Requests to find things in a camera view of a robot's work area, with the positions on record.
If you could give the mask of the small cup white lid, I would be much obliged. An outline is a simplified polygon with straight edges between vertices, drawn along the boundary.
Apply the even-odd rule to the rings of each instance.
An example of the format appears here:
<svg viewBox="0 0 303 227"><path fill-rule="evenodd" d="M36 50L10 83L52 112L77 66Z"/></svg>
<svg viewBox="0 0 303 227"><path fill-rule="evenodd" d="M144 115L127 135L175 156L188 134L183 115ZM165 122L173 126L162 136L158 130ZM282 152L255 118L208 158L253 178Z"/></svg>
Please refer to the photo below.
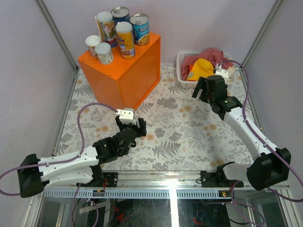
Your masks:
<svg viewBox="0 0 303 227"><path fill-rule="evenodd" d="M101 39L98 35L90 35L86 38L85 43L88 47L88 50L91 56L96 57L95 47L101 42Z"/></svg>

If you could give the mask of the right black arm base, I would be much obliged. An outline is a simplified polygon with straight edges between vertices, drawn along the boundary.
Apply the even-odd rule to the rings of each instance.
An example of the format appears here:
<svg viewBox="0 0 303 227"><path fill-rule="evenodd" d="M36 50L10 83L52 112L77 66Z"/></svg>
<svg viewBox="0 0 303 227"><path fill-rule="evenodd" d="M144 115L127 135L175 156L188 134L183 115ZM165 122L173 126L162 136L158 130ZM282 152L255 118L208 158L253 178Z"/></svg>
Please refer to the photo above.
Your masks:
<svg viewBox="0 0 303 227"><path fill-rule="evenodd" d="M223 168L230 164L234 164L234 162L219 165L217 169L212 172L200 171L200 177L196 179L196 183L202 185L203 188L229 187L231 189L236 183L236 180L227 179L223 172Z"/></svg>

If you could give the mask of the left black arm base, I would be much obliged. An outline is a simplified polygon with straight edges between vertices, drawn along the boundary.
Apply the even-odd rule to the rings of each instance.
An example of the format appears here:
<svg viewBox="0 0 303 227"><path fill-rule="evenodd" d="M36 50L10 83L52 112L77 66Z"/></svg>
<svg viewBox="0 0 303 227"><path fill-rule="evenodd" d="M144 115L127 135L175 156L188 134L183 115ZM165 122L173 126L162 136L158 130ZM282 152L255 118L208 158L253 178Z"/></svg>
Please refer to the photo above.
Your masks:
<svg viewBox="0 0 303 227"><path fill-rule="evenodd" d="M117 172L105 172L103 173L101 166L89 166L88 170L89 172L88 176L91 177L91 179L84 183L79 182L76 183L77 186L81 184L81 187L117 187L118 183L118 173Z"/></svg>

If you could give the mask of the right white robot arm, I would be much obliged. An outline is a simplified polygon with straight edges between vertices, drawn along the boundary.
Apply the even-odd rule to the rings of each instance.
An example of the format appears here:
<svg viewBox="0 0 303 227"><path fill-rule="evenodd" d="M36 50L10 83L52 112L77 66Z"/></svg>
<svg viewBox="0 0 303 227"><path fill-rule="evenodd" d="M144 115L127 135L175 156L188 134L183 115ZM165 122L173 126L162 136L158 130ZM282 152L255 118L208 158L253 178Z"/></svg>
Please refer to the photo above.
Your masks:
<svg viewBox="0 0 303 227"><path fill-rule="evenodd" d="M232 181L248 182L260 191L286 181L287 165L291 154L286 148L279 149L243 114L243 105L234 96L229 96L222 76L200 77L193 98L208 103L212 111L226 122L247 147L253 159L251 165L229 162L217 167L216 182L228 186Z"/></svg>

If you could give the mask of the tall yellow canister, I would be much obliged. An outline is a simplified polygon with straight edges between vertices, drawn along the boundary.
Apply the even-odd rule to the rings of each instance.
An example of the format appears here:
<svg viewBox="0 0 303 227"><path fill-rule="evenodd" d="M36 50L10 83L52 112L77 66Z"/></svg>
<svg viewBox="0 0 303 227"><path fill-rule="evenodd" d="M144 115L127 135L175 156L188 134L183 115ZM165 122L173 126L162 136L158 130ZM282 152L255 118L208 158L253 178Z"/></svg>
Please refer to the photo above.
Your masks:
<svg viewBox="0 0 303 227"><path fill-rule="evenodd" d="M121 56L132 59L135 56L133 27L129 22L118 22L116 25L117 42Z"/></svg>

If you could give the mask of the dark blue tin can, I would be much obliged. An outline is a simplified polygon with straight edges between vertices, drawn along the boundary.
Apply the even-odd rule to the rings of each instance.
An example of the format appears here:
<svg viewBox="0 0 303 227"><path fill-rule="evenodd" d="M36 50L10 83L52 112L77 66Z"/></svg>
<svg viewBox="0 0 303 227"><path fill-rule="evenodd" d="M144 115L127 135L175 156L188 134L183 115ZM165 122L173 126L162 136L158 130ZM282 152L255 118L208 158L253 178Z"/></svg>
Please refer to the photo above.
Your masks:
<svg viewBox="0 0 303 227"><path fill-rule="evenodd" d="M115 25L119 22L130 21L130 13L127 7L123 7L123 6L116 7L111 10L111 14Z"/></svg>

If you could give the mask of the light blue soup can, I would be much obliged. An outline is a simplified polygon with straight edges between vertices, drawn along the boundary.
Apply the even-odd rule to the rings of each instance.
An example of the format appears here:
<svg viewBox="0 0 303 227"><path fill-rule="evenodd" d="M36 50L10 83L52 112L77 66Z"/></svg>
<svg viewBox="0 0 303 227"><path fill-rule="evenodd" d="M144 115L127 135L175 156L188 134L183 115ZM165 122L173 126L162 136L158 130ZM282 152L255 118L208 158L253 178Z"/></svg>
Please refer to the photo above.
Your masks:
<svg viewBox="0 0 303 227"><path fill-rule="evenodd" d="M133 26L134 43L143 46L150 41L149 17L146 14L134 14L130 18L130 23Z"/></svg>

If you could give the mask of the green can white lid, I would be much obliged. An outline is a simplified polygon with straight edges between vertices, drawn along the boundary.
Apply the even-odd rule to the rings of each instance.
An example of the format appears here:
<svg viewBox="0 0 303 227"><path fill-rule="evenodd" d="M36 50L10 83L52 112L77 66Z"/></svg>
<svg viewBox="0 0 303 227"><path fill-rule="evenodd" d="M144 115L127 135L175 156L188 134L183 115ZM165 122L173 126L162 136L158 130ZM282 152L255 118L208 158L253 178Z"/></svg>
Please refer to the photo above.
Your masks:
<svg viewBox="0 0 303 227"><path fill-rule="evenodd" d="M111 64L114 60L111 45L101 42L95 46L95 52L99 62L103 65Z"/></svg>

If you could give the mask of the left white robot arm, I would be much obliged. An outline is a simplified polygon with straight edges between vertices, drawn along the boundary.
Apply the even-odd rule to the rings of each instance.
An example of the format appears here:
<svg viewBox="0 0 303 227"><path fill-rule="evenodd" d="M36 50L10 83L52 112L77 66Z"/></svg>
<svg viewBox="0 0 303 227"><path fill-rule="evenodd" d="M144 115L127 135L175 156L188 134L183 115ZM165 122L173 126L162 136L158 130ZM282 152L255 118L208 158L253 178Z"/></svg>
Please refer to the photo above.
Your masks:
<svg viewBox="0 0 303 227"><path fill-rule="evenodd" d="M116 123L120 129L116 135L101 139L82 152L45 158L26 156L17 171L20 197L32 197L52 186L101 186L104 176L100 165L128 155L130 148L136 146L135 140L147 134L143 118L123 123L116 117Z"/></svg>

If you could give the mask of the blue cup white lid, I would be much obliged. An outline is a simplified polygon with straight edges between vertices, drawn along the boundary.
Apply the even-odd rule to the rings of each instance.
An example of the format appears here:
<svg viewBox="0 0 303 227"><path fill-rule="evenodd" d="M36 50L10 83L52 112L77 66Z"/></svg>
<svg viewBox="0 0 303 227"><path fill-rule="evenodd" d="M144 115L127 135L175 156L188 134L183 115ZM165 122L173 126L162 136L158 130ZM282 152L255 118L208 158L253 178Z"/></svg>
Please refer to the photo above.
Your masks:
<svg viewBox="0 0 303 227"><path fill-rule="evenodd" d="M96 19L101 35L101 42L110 44L111 48L116 47L116 29L112 14L110 12L103 11L97 14Z"/></svg>

